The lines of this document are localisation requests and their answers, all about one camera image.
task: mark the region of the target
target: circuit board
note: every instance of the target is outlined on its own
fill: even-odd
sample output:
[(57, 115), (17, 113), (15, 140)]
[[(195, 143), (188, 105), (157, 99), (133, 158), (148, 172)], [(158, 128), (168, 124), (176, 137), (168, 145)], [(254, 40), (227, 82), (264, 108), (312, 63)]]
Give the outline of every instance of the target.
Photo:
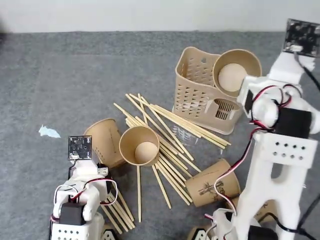
[(315, 58), (319, 54), (320, 24), (288, 19), (283, 51)]
[(92, 136), (69, 136), (69, 160), (92, 159)]

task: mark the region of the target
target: kraft paper cup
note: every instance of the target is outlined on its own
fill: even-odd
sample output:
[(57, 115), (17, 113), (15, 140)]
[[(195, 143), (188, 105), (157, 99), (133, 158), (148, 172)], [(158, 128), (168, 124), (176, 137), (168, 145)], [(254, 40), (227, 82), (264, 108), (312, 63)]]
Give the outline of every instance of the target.
[[(238, 201), (239, 201), (239, 197), (236, 197), (234, 199), (232, 199), (233, 204), (237, 207), (238, 206)], [(229, 209), (232, 209), (232, 207), (230, 206), (229, 203), (227, 203), (227, 207)], [(259, 221), (259, 219), (261, 219), (265, 214), (267, 213), (272, 213), (276, 216), (278, 216), (277, 214), (277, 209), (276, 209), (276, 203), (275, 200), (268, 200), (266, 201), (262, 207), (260, 208), (260, 210), (255, 214), (254, 218)], [(267, 216), (261, 223), (267, 223), (267, 222), (271, 222), (274, 219), (271, 216)]]
[[(196, 207), (210, 204), (221, 200), (214, 184), (218, 177), (230, 168), (225, 159), (220, 159), (217, 163), (208, 167), (185, 182), (186, 188)], [(217, 190), (227, 196), (234, 196), (240, 193), (240, 185), (234, 172), (217, 182)]]
[(121, 136), (120, 154), (123, 159), (135, 166), (151, 166), (159, 159), (159, 139), (149, 127), (135, 126)]
[(218, 57), (212, 69), (214, 86), (223, 94), (236, 98), (247, 75), (260, 77), (262, 68), (259, 59), (244, 49), (226, 51)]
[(114, 168), (125, 162), (119, 151), (121, 135), (114, 119), (106, 118), (96, 122), (84, 135), (92, 136), (92, 149), (107, 167)]

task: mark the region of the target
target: basket slot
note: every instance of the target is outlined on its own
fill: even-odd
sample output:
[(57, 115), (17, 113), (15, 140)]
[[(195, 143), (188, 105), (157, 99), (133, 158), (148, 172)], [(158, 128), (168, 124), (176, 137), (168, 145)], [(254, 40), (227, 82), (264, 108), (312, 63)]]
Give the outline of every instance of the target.
[(215, 117), (221, 120), (227, 120), (229, 114), (233, 110), (239, 109), (239, 106), (226, 99), (217, 98), (214, 100), (214, 102), (218, 105), (218, 110), (216, 111)]

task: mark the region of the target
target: small paper scrap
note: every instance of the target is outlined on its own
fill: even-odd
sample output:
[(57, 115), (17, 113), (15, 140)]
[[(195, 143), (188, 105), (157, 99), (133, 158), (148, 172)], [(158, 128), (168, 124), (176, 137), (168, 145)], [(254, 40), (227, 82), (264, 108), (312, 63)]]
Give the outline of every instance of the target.
[(47, 128), (47, 126), (42, 125), (39, 129), (40, 136), (49, 136), (51, 138), (60, 139), (59, 133), (56, 130)]

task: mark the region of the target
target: black wire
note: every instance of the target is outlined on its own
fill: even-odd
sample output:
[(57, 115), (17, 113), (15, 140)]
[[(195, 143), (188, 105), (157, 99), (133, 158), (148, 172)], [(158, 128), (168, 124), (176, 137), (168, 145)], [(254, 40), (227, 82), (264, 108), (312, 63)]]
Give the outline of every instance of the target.
[(316, 87), (318, 88), (318, 90), (320, 91), (320, 83), (318, 82), (318, 80), (316, 79), (316, 77), (312, 74), (312, 72), (306, 68), (305, 66), (302, 67), (304, 72), (309, 76), (309, 78), (311, 78), (311, 80), (314, 82), (314, 84), (316, 85)]
[(313, 202), (310, 204), (310, 206), (307, 208), (307, 210), (305, 211), (305, 213), (302, 215), (299, 223), (298, 223), (298, 229), (302, 227), (302, 225), (305, 223), (305, 221), (307, 220), (307, 218), (309, 217), (309, 215), (311, 214), (311, 212), (315, 209), (315, 207), (317, 206), (317, 204), (320, 202), (320, 193), (318, 194), (318, 196), (313, 200)]
[(71, 167), (69, 167), (69, 171), (68, 171), (68, 180), (70, 179), (71, 177), (71, 170), (74, 168), (74, 166), (76, 165), (76, 162), (77, 160), (74, 160), (74, 163), (72, 164)]
[(313, 237), (312, 235), (310, 235), (309, 233), (307, 233), (307, 231), (304, 228), (297, 228), (297, 229), (291, 229), (288, 227), (285, 227), (284, 225), (281, 224), (281, 222), (279, 221), (279, 219), (276, 217), (276, 215), (274, 215), (271, 212), (267, 212), (265, 215), (263, 215), (259, 220), (258, 223), (261, 223), (266, 217), (271, 216), (276, 224), (284, 231), (289, 232), (289, 233), (293, 233), (293, 234), (299, 234), (301, 236), (305, 236), (310, 240), (317, 240), (315, 237)]
[(318, 90), (320, 91), (320, 83), (319, 81), (316, 79), (316, 77), (312, 74), (312, 72), (306, 68), (299, 60), (299, 55), (298, 53), (295, 51), (294, 53), (294, 59), (295, 61), (300, 65), (300, 67), (304, 70), (304, 72), (309, 76), (309, 78), (311, 78), (311, 80), (314, 82), (314, 84), (316, 85), (316, 87), (318, 88)]

